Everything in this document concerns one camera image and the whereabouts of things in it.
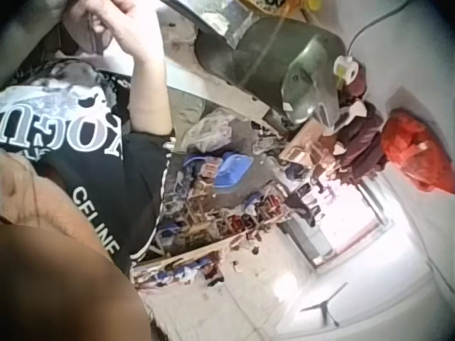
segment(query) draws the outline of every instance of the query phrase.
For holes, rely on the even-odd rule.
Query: hand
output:
[[[86,11],[111,30],[122,50],[135,60],[164,57],[154,1],[82,0],[82,3]]]

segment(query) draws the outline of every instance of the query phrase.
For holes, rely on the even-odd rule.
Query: light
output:
[[[275,296],[278,298],[279,302],[283,302],[288,298],[291,298],[297,293],[298,290],[299,287],[297,286],[297,279],[290,272],[278,278],[275,281],[273,287],[273,292]]]

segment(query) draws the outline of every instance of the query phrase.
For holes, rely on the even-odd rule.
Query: red bag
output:
[[[455,194],[451,160],[432,131],[405,109],[394,109],[382,130],[382,148],[420,190]]]

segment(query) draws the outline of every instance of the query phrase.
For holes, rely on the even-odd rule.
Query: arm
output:
[[[171,133],[164,49],[158,18],[151,0],[87,0],[134,59],[129,111],[132,129],[156,135]]]

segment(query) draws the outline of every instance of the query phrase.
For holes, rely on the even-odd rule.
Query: black t-shirt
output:
[[[57,171],[123,272],[147,250],[159,218],[167,137],[122,134],[116,96],[91,66],[44,65],[0,93],[0,148],[24,155],[38,174]]]

